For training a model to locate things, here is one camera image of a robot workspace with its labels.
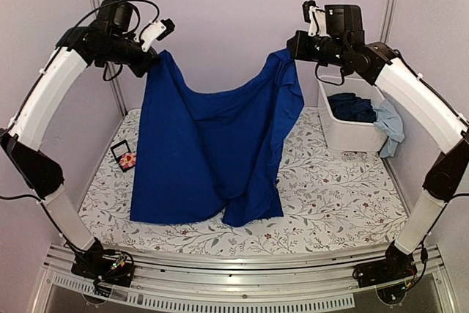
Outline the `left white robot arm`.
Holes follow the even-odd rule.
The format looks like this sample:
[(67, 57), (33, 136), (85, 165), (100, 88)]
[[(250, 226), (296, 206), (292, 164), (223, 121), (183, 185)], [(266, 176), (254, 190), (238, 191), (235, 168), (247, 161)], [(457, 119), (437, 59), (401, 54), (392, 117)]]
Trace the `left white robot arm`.
[(91, 65), (129, 67), (141, 78), (158, 63), (152, 48), (175, 30), (156, 15), (144, 28), (129, 27), (139, 16), (137, 0), (104, 0), (59, 39), (48, 62), (9, 125), (1, 130), (1, 148), (18, 170), (33, 199), (75, 255), (72, 273), (93, 281), (105, 295), (112, 285), (129, 287), (135, 262), (126, 251), (106, 249), (70, 203), (61, 166), (41, 151), (50, 122), (77, 78)]

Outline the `blue printed t-shirt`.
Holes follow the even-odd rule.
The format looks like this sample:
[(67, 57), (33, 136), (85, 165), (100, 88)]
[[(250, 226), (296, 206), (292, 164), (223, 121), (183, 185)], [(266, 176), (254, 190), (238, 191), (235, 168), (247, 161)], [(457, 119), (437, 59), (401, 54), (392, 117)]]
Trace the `blue printed t-shirt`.
[(176, 225), (219, 215), (241, 227), (283, 216), (278, 169), (303, 106), (287, 49), (244, 85), (215, 93), (193, 91), (162, 52), (141, 107), (130, 219)]

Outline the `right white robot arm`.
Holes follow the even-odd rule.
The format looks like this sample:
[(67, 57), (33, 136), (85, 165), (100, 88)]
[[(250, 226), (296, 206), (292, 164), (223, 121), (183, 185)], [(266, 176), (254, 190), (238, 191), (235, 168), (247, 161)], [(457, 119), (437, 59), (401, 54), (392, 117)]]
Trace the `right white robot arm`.
[(426, 174), (422, 192), (402, 231), (381, 260), (356, 265), (352, 273), (359, 287), (370, 287), (411, 275), (401, 286), (407, 292), (422, 279), (413, 259), (421, 251), (428, 260), (424, 241), (445, 210), (456, 198), (468, 167), (468, 120), (415, 73), (397, 50), (381, 42), (367, 44), (361, 8), (332, 4), (319, 8), (315, 1), (302, 5), (306, 31), (298, 30), (287, 41), (293, 59), (314, 62), (317, 67), (334, 65), (341, 78), (356, 73), (397, 101), (433, 138), (440, 155)]

